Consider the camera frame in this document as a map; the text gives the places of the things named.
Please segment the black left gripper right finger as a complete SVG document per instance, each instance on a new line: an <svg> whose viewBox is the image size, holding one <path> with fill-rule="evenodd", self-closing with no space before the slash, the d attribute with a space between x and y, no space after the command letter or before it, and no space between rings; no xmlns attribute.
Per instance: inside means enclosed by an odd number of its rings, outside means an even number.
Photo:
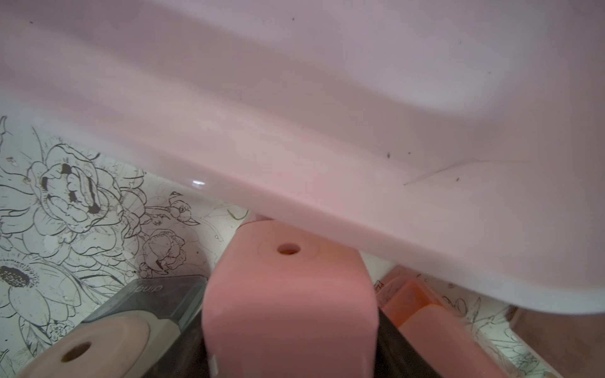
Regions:
<svg viewBox="0 0 605 378"><path fill-rule="evenodd" d="M441 378L379 309L375 376L383 378Z"/></svg>

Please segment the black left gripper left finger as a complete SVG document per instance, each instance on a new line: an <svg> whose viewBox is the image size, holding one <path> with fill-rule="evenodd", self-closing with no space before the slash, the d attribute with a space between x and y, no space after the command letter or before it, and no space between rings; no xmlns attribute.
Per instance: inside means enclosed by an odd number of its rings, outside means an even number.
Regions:
<svg viewBox="0 0 605 378"><path fill-rule="evenodd" d="M143 378L197 377L210 377L201 313L193 318L159 361L143 374Z"/></svg>

